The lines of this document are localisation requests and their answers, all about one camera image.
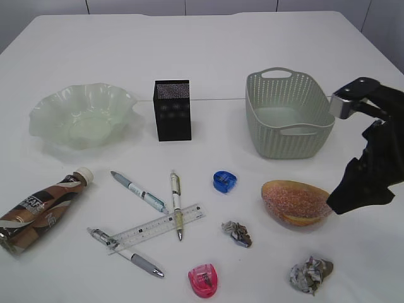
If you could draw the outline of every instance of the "basket handle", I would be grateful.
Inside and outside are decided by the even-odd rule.
[[[290,73],[290,76],[289,76],[289,77],[282,77],[281,79],[283,79],[283,78],[285,78],[285,79],[291,78],[291,77],[293,77],[295,74],[297,74],[295,71],[292,71],[291,69],[287,69],[287,68],[267,68],[267,69],[264,69],[263,71],[259,71],[257,74],[259,74],[259,76],[260,76],[262,79],[270,79],[270,78],[272,78],[272,77],[264,77],[264,76],[263,76],[263,74],[265,74],[265,73],[267,73],[267,72],[269,72],[269,71],[284,71],[284,72]]]
[[[301,129],[303,130],[302,133],[292,133],[291,130],[293,129]],[[323,127],[313,125],[313,124],[306,124],[306,123],[300,123],[300,124],[294,124],[294,125],[288,125],[288,126],[282,126],[278,128],[279,132],[283,136],[310,136],[310,135],[315,135],[318,133],[319,129]]]

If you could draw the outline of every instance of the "blue pencil sharpener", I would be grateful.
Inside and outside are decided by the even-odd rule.
[[[235,175],[221,170],[213,175],[213,186],[221,193],[228,193],[237,182]]]

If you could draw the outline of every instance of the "plastic bottle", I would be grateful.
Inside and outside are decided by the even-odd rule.
[[[46,233],[68,209],[71,200],[93,181],[80,167],[60,183],[32,194],[0,218],[0,245],[19,254]]]

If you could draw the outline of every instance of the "pen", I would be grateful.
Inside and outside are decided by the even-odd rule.
[[[94,239],[98,240],[105,246],[115,248],[119,244],[117,241],[112,239],[109,235],[107,235],[102,230],[87,228],[87,231],[90,233],[90,235]],[[125,259],[128,259],[130,262],[132,262],[136,266],[139,266],[142,270],[145,270],[148,273],[150,273],[154,276],[157,276],[159,278],[164,277],[164,273],[161,270],[159,270],[155,265],[151,264],[149,261],[142,258],[138,254],[134,254],[133,252],[128,251],[127,249],[124,249],[122,251],[117,251],[117,253],[120,254]]]
[[[179,184],[178,175],[172,171],[170,175],[171,191],[172,191],[172,204],[174,205],[174,219],[177,229],[178,239],[182,240],[182,233],[184,231],[184,223],[182,221],[181,211],[181,187]]]
[[[111,175],[114,177],[116,181],[121,183],[124,187],[128,188],[131,192],[137,195],[139,198],[145,200],[150,206],[154,207],[156,210],[169,214],[169,211],[165,208],[164,202],[148,193],[142,189],[140,189],[137,185],[133,184],[132,181],[125,178],[123,175],[118,174],[117,172],[111,172]]]

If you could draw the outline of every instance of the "bottle cap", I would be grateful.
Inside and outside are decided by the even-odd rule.
[[[86,180],[87,185],[93,182],[94,176],[92,172],[86,167],[80,167],[76,169],[76,172],[83,176],[84,180]]]
[[[235,175],[221,170],[213,175],[213,186],[221,193],[228,193],[237,182]]]
[[[209,298],[217,290],[217,274],[212,264],[195,267],[188,273],[189,281],[195,294],[201,298]]]

